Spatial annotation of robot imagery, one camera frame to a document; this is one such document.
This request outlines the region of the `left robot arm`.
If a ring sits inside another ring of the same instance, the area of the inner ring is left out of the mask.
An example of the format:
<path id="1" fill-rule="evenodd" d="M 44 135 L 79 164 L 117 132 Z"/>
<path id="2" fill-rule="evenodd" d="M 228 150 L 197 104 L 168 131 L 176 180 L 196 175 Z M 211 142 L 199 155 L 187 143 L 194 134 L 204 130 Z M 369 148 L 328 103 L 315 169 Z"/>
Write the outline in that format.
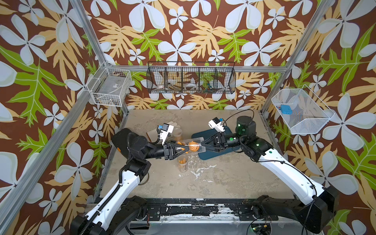
<path id="1" fill-rule="evenodd" d="M 149 159 L 174 160 L 201 147 L 196 141 L 149 142 L 146 137 L 128 133 L 124 150 L 127 162 L 119 170 L 118 182 L 85 216 L 77 216 L 70 225 L 71 235 L 117 235 L 129 230 L 134 219 L 147 217 L 147 201 L 134 196 L 125 204 L 128 195 L 140 184 L 151 167 Z"/>

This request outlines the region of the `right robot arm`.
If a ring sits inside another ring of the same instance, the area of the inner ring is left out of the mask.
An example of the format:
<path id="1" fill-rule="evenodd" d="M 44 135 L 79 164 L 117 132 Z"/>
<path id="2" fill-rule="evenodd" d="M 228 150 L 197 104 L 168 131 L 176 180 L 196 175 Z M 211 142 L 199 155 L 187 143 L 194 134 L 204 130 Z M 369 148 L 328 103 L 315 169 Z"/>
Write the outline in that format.
<path id="1" fill-rule="evenodd" d="M 274 173 L 296 195 L 295 199 L 260 196 L 253 202 L 256 213 L 260 217 L 275 215 L 293 219 L 300 222 L 303 229 L 319 234 L 336 215 L 339 191 L 309 178 L 287 161 L 272 144 L 257 137 L 256 123 L 252 117 L 238 117 L 236 130 L 232 134 L 225 132 L 222 123 L 223 120 L 217 117 L 209 121 L 209 127 L 216 133 L 204 140 L 202 146 L 213 152 L 239 147 L 253 162 Z"/>

